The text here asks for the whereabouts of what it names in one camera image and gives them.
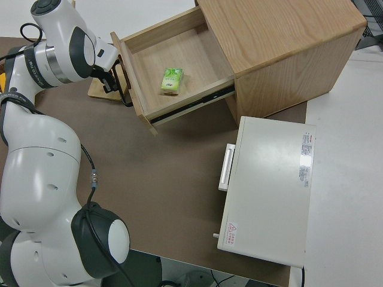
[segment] small juice box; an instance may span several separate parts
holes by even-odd
[[[182,69],[166,68],[161,83],[161,91],[164,94],[178,94],[180,92],[182,77]]]

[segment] wooden drawer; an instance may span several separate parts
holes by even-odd
[[[153,126],[233,95],[234,75],[199,7],[124,39],[120,49],[139,118]],[[160,91],[165,68],[182,68],[179,95]]]
[[[366,26],[349,0],[197,3],[122,40],[112,33],[136,113],[154,133],[224,97],[239,124],[329,92]],[[178,96],[160,92],[165,68],[184,69]]]

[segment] brown table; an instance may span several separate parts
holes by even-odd
[[[0,55],[27,44],[0,38]],[[214,270],[288,286],[288,266],[217,249],[225,193],[218,190],[227,143],[238,128],[219,101],[158,127],[153,136],[133,108],[87,96],[91,80],[48,90],[37,108],[72,127],[99,171],[94,200],[120,215],[131,248]],[[304,123],[306,104],[273,119]],[[0,145],[0,166],[7,147]],[[89,195],[90,166],[83,155],[77,194]]]

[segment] warning label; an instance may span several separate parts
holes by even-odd
[[[226,228],[226,245],[234,245],[235,244],[235,237],[237,233],[238,225],[234,222],[228,222],[228,226]]]
[[[300,152],[299,182],[304,187],[310,186],[313,140],[312,134],[309,132],[303,135]]]

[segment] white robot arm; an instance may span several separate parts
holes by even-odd
[[[31,13],[47,40],[10,51],[17,56],[5,62],[0,96],[8,145],[0,219],[16,230],[0,246],[0,276],[15,287],[89,286],[125,262],[129,233],[98,204],[80,206],[80,141],[63,122],[35,114],[34,100],[43,89],[109,71],[117,50],[95,37],[67,0],[36,1]],[[96,176],[93,182],[94,192]]]

